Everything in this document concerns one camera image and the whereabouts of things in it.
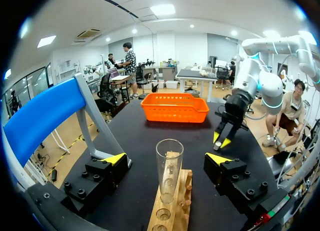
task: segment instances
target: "person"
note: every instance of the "person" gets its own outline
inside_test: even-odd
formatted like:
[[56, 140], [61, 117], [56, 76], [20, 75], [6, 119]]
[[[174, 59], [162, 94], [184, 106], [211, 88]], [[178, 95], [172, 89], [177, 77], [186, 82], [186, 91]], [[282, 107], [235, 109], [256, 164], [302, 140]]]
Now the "person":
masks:
[[236, 65], [235, 62], [231, 61], [229, 80], [227, 80], [228, 85], [233, 85], [236, 76]]
[[275, 130], [283, 128], [287, 131], [291, 138], [283, 144], [280, 144], [277, 149], [279, 152], [285, 151], [285, 148], [294, 145], [303, 128], [305, 118], [305, 108], [301, 98], [305, 91], [305, 84], [300, 79], [294, 81], [294, 91], [287, 92], [283, 95], [282, 108], [277, 115], [268, 114], [265, 119], [266, 128], [268, 129], [268, 139], [262, 143], [264, 147], [273, 146], [275, 144], [274, 127]]
[[18, 112], [18, 107], [19, 107], [19, 103], [17, 101], [17, 97], [16, 97], [16, 91], [13, 90], [11, 92], [12, 95], [12, 110], [14, 111], [14, 113]]
[[138, 97], [138, 85], [136, 82], [136, 54], [134, 53], [130, 42], [123, 44], [123, 50], [126, 52], [125, 62], [119, 63], [118, 67], [124, 66], [126, 75], [132, 76], [127, 83], [131, 85], [133, 94], [130, 95], [130, 98], [133, 99]]
[[114, 60], [114, 55], [112, 53], [109, 53], [108, 55], [108, 60], [113, 64], [115, 65], [116, 61]]

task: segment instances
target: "wooden peg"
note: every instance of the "wooden peg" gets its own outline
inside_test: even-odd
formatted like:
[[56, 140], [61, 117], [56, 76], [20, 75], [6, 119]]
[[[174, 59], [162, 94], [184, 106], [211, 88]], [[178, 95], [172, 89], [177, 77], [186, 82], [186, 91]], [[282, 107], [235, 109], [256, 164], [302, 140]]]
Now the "wooden peg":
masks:
[[191, 205], [191, 200], [186, 200], [182, 205], [182, 209], [186, 210]]
[[190, 182], [191, 182], [191, 178], [192, 178], [192, 171], [189, 171], [188, 172], [188, 175], [187, 175], [187, 177], [186, 177], [186, 181], [185, 181], [185, 187], [188, 187], [189, 186], [189, 184], [190, 184]]
[[190, 194], [191, 190], [192, 190], [192, 186], [188, 185], [188, 187], [186, 187], [186, 189], [185, 189], [185, 195]]
[[185, 213], [185, 214], [182, 216], [182, 218], [183, 218], [184, 220], [188, 220], [188, 219], [189, 219], [189, 215]]

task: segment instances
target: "black table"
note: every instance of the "black table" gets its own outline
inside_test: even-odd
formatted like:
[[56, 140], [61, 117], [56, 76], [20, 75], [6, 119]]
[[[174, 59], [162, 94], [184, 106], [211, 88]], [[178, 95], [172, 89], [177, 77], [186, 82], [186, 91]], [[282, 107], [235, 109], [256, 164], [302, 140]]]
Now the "black table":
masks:
[[[204, 123], [149, 122], [138, 100], [129, 103], [109, 124], [115, 138], [132, 159], [132, 166], [112, 196], [106, 196], [97, 209], [85, 219], [110, 231], [145, 231], [154, 205], [158, 174], [156, 144], [167, 138], [177, 139], [184, 146], [183, 169], [193, 172], [192, 204], [189, 231], [238, 231], [247, 217], [239, 214], [226, 196], [220, 196], [205, 171], [205, 153], [213, 151], [213, 133], [220, 122], [215, 115], [220, 103], [208, 103], [210, 112]], [[227, 124], [223, 134], [230, 131]], [[99, 134], [96, 148], [112, 154], [108, 143]], [[239, 158], [256, 177], [269, 183], [273, 193], [276, 181], [259, 144], [250, 131], [238, 130], [223, 156]], [[79, 176], [90, 160], [86, 150], [71, 169], [66, 180]]]

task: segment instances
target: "patterned shirt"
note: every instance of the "patterned shirt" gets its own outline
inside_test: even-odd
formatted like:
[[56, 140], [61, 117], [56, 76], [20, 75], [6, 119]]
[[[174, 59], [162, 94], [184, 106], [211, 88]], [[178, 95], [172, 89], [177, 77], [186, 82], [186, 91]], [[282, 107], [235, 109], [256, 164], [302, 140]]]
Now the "patterned shirt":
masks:
[[125, 61], [130, 62], [130, 64], [125, 66], [125, 71], [127, 73], [135, 73], [136, 72], [136, 54], [133, 49], [130, 48], [128, 52], [126, 52]]

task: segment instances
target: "clear drinking glass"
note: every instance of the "clear drinking glass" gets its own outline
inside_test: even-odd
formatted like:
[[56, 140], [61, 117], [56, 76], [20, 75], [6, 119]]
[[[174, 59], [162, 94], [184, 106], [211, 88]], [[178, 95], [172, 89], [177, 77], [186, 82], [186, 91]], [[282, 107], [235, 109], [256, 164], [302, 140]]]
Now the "clear drinking glass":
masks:
[[155, 147], [161, 201], [170, 204], [174, 200], [184, 146], [175, 139], [164, 139]]

